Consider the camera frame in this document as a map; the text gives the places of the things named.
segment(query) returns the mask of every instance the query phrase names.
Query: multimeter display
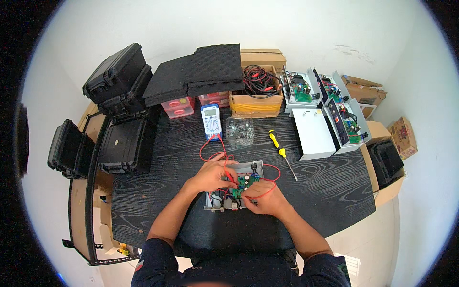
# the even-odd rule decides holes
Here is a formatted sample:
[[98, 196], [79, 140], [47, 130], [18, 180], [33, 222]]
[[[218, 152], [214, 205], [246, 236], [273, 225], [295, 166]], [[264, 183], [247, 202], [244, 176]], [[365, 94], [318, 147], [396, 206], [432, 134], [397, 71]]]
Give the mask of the multimeter display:
[[204, 115], [205, 115], [206, 117], [207, 117], [207, 116], [214, 116], [214, 115], [216, 115], [216, 114], [217, 114], [216, 109], [204, 111]]

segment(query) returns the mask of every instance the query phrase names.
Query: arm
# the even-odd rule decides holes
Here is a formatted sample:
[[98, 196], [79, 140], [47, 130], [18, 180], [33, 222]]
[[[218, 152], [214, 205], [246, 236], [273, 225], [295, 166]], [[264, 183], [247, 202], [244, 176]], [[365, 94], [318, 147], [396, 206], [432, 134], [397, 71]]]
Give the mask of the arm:
[[328, 242], [301, 218], [277, 186], [270, 193], [258, 198], [257, 205], [250, 201], [251, 197], [267, 193], [273, 186], [274, 183], [270, 181], [255, 182], [242, 193], [244, 204], [253, 213], [277, 217], [289, 231], [293, 244], [303, 259], [307, 260], [322, 253], [333, 255]]
[[[186, 211], [199, 192], [214, 191], [221, 187], [237, 188], [236, 184], [222, 180], [222, 176], [226, 175], [223, 168], [224, 160], [220, 160], [223, 157], [224, 154], [221, 153], [206, 162], [195, 176], [186, 181], [182, 189], [156, 217], [153, 225], [151, 225], [147, 240], [159, 238], [172, 246], [182, 226]], [[226, 164], [234, 163], [238, 162], [226, 161]], [[237, 181], [237, 173], [234, 169], [226, 168], [226, 170]]]

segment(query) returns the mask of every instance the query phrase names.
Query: screwdriver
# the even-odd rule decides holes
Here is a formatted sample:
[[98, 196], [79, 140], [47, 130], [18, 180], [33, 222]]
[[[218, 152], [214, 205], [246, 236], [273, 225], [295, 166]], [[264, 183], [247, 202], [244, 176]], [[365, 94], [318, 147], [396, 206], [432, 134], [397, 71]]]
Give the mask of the screwdriver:
[[282, 144], [280, 143], [279, 138], [277, 137], [276, 132], [272, 129], [269, 131], [269, 137], [270, 139], [274, 142], [274, 145], [276, 146], [277, 150], [279, 151], [279, 154], [285, 158], [285, 161], [287, 161], [288, 167], [291, 170], [291, 173], [293, 173], [293, 176], [295, 177], [295, 180], [298, 181], [297, 176], [293, 172], [293, 169], [290, 166], [290, 163], [288, 162], [287, 155], [285, 154], [285, 149], [282, 147]]

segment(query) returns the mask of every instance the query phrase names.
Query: pink plastic drawer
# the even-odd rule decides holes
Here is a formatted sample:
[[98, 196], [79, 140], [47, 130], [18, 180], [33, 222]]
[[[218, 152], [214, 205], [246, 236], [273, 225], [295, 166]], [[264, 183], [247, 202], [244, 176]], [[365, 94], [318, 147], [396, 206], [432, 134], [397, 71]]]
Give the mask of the pink plastic drawer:
[[187, 106], [179, 106], [178, 108], [172, 110], [164, 110], [168, 114], [169, 118], [180, 118], [189, 116], [195, 113], [195, 101], [194, 99], [191, 99], [191, 103]]
[[228, 92], [212, 93], [199, 96], [201, 105], [218, 104], [218, 107], [230, 106], [230, 94]]
[[193, 99], [191, 99], [190, 97], [185, 97], [177, 100], [166, 101], [164, 103], [161, 103], [161, 106], [167, 112], [170, 110], [178, 110], [181, 108], [185, 108], [189, 106], [191, 102], [193, 102]]

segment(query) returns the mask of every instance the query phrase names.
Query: yellow tape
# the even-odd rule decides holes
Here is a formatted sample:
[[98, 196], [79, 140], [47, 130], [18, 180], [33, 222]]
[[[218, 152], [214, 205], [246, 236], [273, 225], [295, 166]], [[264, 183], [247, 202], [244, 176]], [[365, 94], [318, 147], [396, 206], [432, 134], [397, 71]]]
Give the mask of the yellow tape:
[[277, 112], [280, 104], [277, 105], [248, 105], [230, 103], [231, 109], [235, 112]]

